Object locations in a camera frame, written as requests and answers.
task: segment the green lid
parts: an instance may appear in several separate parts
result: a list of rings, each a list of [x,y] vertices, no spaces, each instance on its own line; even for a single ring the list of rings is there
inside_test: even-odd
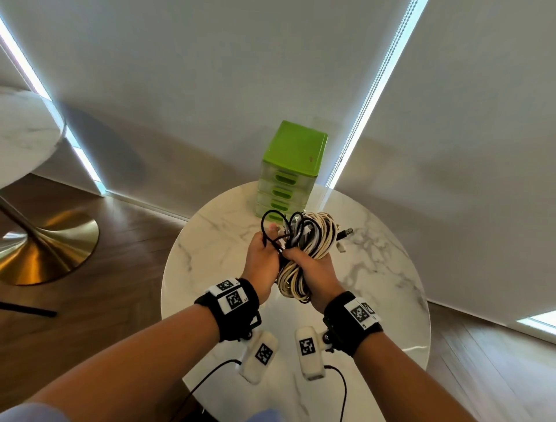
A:
[[[328,135],[284,120],[262,161],[277,167],[317,177]]]

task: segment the white cable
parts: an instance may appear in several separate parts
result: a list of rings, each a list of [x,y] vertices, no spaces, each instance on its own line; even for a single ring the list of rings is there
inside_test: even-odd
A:
[[[307,221],[311,223],[303,225],[302,222]],[[303,220],[298,218],[291,227],[291,231],[292,243],[297,244],[297,239],[299,239],[299,248],[313,259],[324,257],[335,243],[337,236],[336,223],[327,213],[305,212]],[[294,297],[305,303],[309,301],[310,291],[305,283],[303,271],[294,261],[289,261],[282,268],[276,283],[280,293],[285,297]]]

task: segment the hand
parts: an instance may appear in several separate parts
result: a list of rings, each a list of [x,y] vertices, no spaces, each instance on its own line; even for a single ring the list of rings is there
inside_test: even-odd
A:
[[[299,248],[291,248],[282,255],[303,269],[303,277],[311,289],[311,303],[320,313],[324,313],[332,299],[345,292],[336,277],[329,253],[322,259],[313,259]]]
[[[272,223],[266,234],[274,240],[278,237],[280,228]],[[266,242],[266,247],[262,244],[262,232],[257,232],[253,236],[247,249],[245,268],[241,278],[248,280],[259,297],[262,305],[270,296],[270,289],[276,281],[280,262],[278,251],[270,242]]]

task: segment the wooden floor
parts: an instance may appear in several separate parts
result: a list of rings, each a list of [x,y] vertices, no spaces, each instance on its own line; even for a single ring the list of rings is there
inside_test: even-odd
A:
[[[183,221],[27,176],[0,191],[36,223],[81,208],[101,237],[93,256],[55,283],[0,284],[0,300],[59,312],[47,319],[0,311],[0,411],[75,364],[160,319],[164,264]],[[10,223],[0,215],[0,232]],[[556,346],[430,305],[428,372],[481,422],[556,420]],[[178,382],[144,421],[167,421],[187,393]],[[189,414],[192,402],[180,412]]]

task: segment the brass pedestal base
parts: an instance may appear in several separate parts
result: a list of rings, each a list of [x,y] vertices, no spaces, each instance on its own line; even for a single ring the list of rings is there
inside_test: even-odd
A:
[[[80,212],[60,213],[38,228],[1,197],[0,210],[22,228],[0,241],[5,283],[29,286],[60,278],[83,263],[98,242],[97,222]]]

